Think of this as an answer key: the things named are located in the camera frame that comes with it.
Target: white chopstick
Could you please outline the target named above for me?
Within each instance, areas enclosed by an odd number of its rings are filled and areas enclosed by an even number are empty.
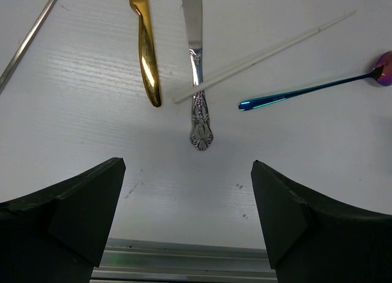
[[[319,32],[329,28],[330,26],[335,25],[336,23],[352,16],[356,10],[341,16],[340,18],[337,18],[329,23],[325,23],[324,25],[321,25],[319,27],[316,27],[314,29],[311,29],[309,31],[306,31],[298,36],[295,36],[291,39],[287,39],[283,42],[280,42],[278,44],[273,45],[272,47],[267,48],[266,50],[262,50],[256,54],[250,55],[244,59],[241,59],[237,62],[231,63],[220,70],[216,71],[215,73],[211,74],[208,76],[209,79],[206,81],[202,82],[201,84],[194,86],[192,88],[188,88],[188,85],[184,86],[186,88],[185,90],[177,93],[175,96],[171,98],[171,101],[174,102],[175,104],[179,104],[180,102],[184,101],[190,96],[193,96],[195,93],[198,93],[202,90],[205,90],[207,88],[210,88],[240,72],[243,70],[246,70],[247,68],[264,61],[279,52],[282,52],[283,50],[288,49],[291,46],[294,46],[303,40],[312,37]]]

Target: purple spoon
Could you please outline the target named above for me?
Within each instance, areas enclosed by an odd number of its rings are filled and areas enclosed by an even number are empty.
[[[357,80],[362,80],[366,78],[372,78],[374,79],[378,84],[382,86],[391,86],[392,85],[392,51],[389,51],[387,53],[384,53],[377,63],[375,64],[374,69],[364,75],[360,75],[357,77],[352,77],[348,79],[343,79],[323,85],[318,85],[315,87],[310,87],[306,89],[301,89],[297,91],[290,91],[290,92],[285,92],[285,93],[280,93],[280,94],[274,94],[274,95],[269,95],[269,96],[264,96],[264,97],[258,97],[258,98],[253,98],[253,99],[248,99],[241,101],[238,105],[238,108],[241,111],[246,111],[246,110],[254,110],[259,107],[265,107],[266,105],[269,104],[274,104],[279,101],[283,101],[285,99],[289,99],[292,97],[296,97],[299,95],[303,95],[306,93],[310,93],[313,91],[325,89],[328,87],[348,83],[348,82],[353,82]]]

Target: white table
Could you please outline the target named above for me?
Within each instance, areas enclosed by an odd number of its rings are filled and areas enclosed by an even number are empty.
[[[25,31],[46,1],[37,2]],[[358,12],[208,90],[215,140],[200,153],[188,140],[190,102],[169,101],[191,82],[181,0],[150,0],[160,109],[141,82],[138,20],[128,0],[59,0],[0,96],[0,201],[123,157],[112,238],[265,248],[250,178],[258,159],[342,202],[392,214],[392,88],[358,81],[237,109],[257,94],[368,70],[392,48],[391,4],[203,0],[205,74]],[[3,32],[0,45],[9,39]]]

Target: silver knife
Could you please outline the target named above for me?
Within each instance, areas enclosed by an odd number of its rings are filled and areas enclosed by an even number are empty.
[[[186,32],[188,36],[190,63],[194,86],[203,81],[203,2],[183,0]],[[209,114],[204,91],[194,94],[192,99],[192,130],[190,142],[199,151],[206,151],[214,140],[209,127]]]

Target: knife handle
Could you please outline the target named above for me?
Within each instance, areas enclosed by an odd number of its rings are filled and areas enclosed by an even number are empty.
[[[189,49],[194,86],[203,81],[202,49]],[[209,113],[204,91],[194,94],[192,99],[192,130],[190,142],[199,151],[206,151],[214,140],[209,127]]]
[[[153,106],[160,107],[162,101],[160,98],[159,74],[154,44],[148,34],[147,25],[141,13],[139,13],[139,61],[141,77],[148,99]]]

